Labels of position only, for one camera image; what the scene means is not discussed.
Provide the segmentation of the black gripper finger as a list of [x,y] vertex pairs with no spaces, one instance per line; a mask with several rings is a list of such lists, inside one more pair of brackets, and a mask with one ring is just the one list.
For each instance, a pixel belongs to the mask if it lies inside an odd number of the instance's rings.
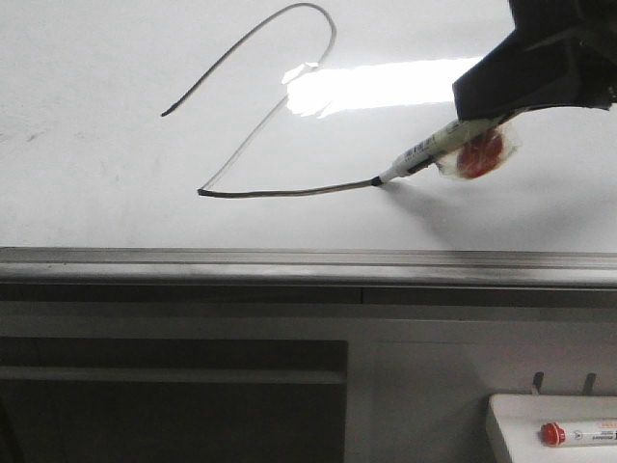
[[512,1],[513,31],[453,84],[462,121],[616,102],[613,1]]

